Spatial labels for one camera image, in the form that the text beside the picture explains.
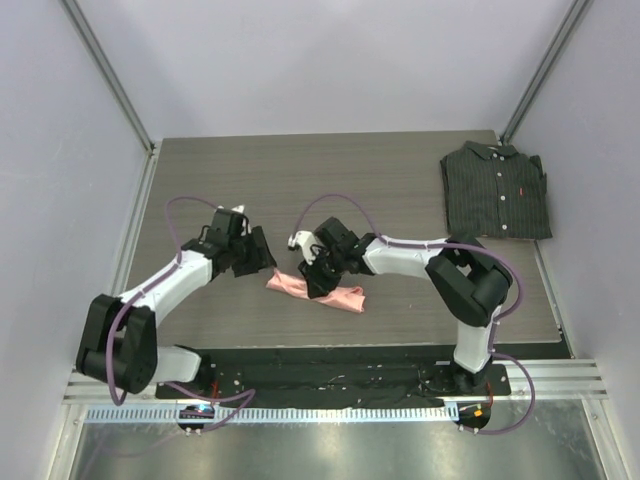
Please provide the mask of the pink satin napkin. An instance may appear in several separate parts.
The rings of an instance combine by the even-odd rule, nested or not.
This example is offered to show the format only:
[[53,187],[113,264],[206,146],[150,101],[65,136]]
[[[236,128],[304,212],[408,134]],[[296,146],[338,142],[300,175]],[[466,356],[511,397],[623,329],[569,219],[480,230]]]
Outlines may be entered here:
[[337,287],[327,296],[311,299],[307,294],[306,282],[302,278],[274,269],[271,278],[266,283],[266,288],[284,293],[293,298],[315,302],[334,309],[356,314],[364,312],[366,296],[364,290],[359,286]]

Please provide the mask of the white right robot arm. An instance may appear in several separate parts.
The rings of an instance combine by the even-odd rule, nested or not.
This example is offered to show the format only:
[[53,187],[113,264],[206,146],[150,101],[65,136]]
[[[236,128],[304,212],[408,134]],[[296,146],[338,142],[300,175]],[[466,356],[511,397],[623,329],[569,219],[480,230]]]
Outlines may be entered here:
[[361,237],[335,217],[313,231],[299,230],[288,240],[299,251],[298,265],[310,298],[328,296],[344,274],[386,275],[431,282],[457,320],[450,377],[457,391],[472,395],[488,381],[492,330],[513,276],[474,238],[409,241],[367,233]]

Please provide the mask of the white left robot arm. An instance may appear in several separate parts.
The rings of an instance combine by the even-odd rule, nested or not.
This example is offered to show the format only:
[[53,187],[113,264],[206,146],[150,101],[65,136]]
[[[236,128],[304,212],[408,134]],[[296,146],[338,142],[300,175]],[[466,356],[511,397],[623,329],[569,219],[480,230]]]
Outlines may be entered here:
[[232,271],[237,277],[274,267],[261,227],[243,206],[215,210],[199,237],[152,277],[117,296],[89,305],[76,370],[113,390],[138,394],[152,384],[176,383],[190,398],[205,397],[215,382],[209,355],[186,346],[161,347],[161,322],[192,293]]

